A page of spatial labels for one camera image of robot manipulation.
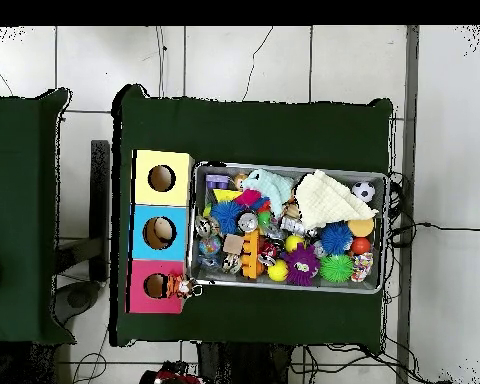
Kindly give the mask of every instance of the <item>pink box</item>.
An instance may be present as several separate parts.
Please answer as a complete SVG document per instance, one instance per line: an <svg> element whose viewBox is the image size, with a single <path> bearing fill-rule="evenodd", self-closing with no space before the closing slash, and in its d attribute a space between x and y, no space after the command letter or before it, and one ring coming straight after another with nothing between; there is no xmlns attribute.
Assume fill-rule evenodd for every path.
<svg viewBox="0 0 480 384"><path fill-rule="evenodd" d="M180 314L183 300L176 296L169 299L153 299L144 291L144 281L151 274L183 274L183 261L154 261L135 259L132 262L130 283L130 313Z"/></svg>

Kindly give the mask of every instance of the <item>purple spiky ball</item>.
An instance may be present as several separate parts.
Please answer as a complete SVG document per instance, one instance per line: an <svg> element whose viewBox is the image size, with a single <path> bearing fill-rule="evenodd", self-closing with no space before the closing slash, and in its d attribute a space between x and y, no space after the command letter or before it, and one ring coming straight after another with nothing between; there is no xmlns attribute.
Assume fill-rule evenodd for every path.
<svg viewBox="0 0 480 384"><path fill-rule="evenodd" d="M286 281L296 286L312 285L311 279L320 268L320 261L315 256L314 246L304 247L302 243L297 244L297 249L284 255L288 265Z"/></svg>

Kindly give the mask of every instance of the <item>white cloth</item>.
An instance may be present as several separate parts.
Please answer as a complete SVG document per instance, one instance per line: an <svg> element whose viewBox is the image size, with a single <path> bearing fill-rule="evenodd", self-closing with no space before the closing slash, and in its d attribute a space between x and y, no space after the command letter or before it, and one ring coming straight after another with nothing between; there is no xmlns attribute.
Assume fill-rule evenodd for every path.
<svg viewBox="0 0 480 384"><path fill-rule="evenodd" d="M370 219L378 212L320 170L302 179L295 198L306 230L325 227L331 222Z"/></svg>

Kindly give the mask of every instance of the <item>dark green tablecloth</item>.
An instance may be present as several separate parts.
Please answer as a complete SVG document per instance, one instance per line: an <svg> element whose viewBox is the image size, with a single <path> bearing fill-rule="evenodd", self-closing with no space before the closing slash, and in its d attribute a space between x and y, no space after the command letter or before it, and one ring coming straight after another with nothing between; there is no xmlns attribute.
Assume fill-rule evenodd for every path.
<svg viewBox="0 0 480 384"><path fill-rule="evenodd" d="M181 315L124 312L133 149L189 153L195 160L387 173L387 99L338 103L221 103L150 99L138 85L115 101L111 330L117 342L205 340L288 344L363 343L377 351L381 298L224 286L205 287Z"/></svg>
<svg viewBox="0 0 480 384"><path fill-rule="evenodd" d="M71 342L51 316L57 117L64 89L0 98L0 341Z"/></svg>

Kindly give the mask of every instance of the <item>yellow box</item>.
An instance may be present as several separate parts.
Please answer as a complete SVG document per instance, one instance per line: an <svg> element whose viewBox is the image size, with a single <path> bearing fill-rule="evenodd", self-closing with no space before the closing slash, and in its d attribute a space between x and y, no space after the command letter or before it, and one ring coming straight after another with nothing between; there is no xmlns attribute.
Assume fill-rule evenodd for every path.
<svg viewBox="0 0 480 384"><path fill-rule="evenodd" d="M192 158L187 153L136 150L133 155L134 158L136 155L136 204L187 206L192 167ZM161 182L165 178L170 178L169 186Z"/></svg>

